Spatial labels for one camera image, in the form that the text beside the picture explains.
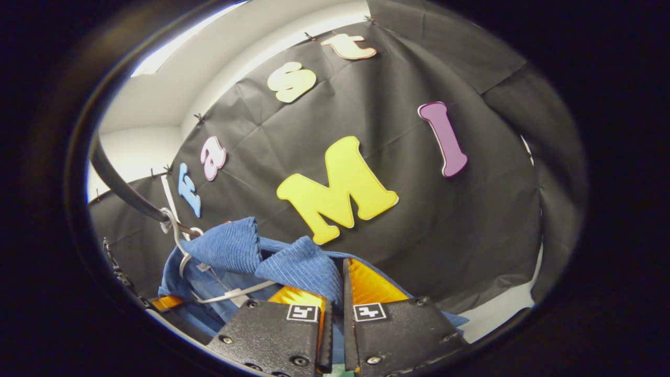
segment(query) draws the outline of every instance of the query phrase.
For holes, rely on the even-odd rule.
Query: clothes hanger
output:
[[[180,237],[179,237],[180,230],[175,226],[175,224],[177,224],[177,220],[174,217],[174,214],[172,213],[172,211],[170,211],[167,208],[162,208],[161,212],[164,213],[165,216],[167,216],[170,219],[170,223],[172,225],[172,229],[173,229],[173,233],[174,233],[174,241],[177,244],[177,248],[184,255],[184,257],[182,258],[182,262],[179,265],[179,276],[184,278],[184,267],[186,266],[186,263],[188,263],[188,261],[192,258],[191,254],[189,254],[184,249],[184,247],[182,246],[182,243],[181,243],[181,240],[180,240]],[[198,228],[191,228],[191,229],[194,230],[194,231],[197,231],[199,233],[199,235],[203,234],[203,231],[201,229],[198,229]],[[225,289],[227,289],[227,287],[225,287],[220,280],[219,280],[219,283],[221,283],[221,285]],[[217,302],[217,301],[225,301],[225,300],[234,299],[236,297],[244,296],[245,294],[256,292],[257,290],[267,288],[268,286],[271,286],[273,284],[277,284],[277,283],[273,282],[271,280],[267,280],[267,281],[262,282],[260,284],[256,284],[255,286],[250,286],[246,289],[243,289],[240,292],[234,292],[234,293],[233,292],[227,292],[226,294],[224,294],[222,296],[214,297],[212,299],[206,299],[206,300],[203,300],[202,298],[200,298],[193,290],[191,290],[191,293],[196,298],[196,301],[198,301],[199,303],[208,304],[208,303],[214,303],[214,302]]]

